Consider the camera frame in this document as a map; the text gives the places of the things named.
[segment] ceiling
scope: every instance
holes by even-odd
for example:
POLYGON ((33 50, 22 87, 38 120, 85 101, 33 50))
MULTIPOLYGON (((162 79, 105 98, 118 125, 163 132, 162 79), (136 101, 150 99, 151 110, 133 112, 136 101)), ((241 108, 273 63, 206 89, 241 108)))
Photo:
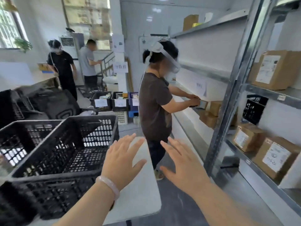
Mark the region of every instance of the ceiling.
POLYGON ((160 4, 160 5, 177 5, 177 6, 189 6, 189 7, 202 7, 212 9, 227 10, 230 8, 234 0, 121 0, 131 1, 138 3, 160 4))

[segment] brown t-shirt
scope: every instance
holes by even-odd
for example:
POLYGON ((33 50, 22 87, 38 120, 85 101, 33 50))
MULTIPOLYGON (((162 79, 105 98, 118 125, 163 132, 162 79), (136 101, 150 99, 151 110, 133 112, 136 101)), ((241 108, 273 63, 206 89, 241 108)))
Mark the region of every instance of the brown t-shirt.
POLYGON ((145 73, 139 93, 139 116, 147 140, 166 141, 172 131, 171 114, 162 108, 172 95, 169 83, 153 73, 145 73))

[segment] bracelet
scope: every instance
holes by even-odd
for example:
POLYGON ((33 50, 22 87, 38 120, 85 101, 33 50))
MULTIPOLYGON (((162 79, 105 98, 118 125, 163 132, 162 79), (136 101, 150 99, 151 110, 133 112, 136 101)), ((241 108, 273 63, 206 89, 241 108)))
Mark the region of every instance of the bracelet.
POLYGON ((99 176, 96 178, 95 182, 105 183, 107 186, 109 186, 111 188, 111 190, 113 190, 113 192, 115 194, 115 201, 119 198, 120 192, 117 189, 116 185, 110 179, 103 177, 103 176, 99 176))

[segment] gray t-shirt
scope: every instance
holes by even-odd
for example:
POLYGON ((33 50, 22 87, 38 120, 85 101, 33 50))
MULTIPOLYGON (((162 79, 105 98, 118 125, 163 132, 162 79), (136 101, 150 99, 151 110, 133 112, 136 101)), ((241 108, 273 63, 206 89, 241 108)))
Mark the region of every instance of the gray t-shirt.
POLYGON ((162 108, 172 95, 169 83, 153 73, 145 73, 139 93, 139 116, 147 140, 167 141, 172 131, 172 116, 162 108))
POLYGON ((89 64, 89 60, 94 60, 93 52, 86 46, 82 47, 79 51, 79 61, 84 76, 96 75, 95 67, 89 64))

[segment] black t-shirt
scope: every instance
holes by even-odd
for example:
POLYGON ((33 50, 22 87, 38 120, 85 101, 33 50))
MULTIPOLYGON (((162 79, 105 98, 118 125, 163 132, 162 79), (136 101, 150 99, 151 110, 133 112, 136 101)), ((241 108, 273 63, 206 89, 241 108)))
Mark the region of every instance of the black t-shirt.
POLYGON ((172 131, 172 116, 162 108, 172 95, 169 83, 153 73, 145 73, 139 93, 139 116, 145 138, 153 141, 166 141, 172 131))
POLYGON ((56 54, 54 52, 49 53, 47 63, 51 66, 54 66, 55 70, 60 76, 64 76, 72 73, 71 64, 74 62, 69 53, 62 51, 60 54, 56 54))

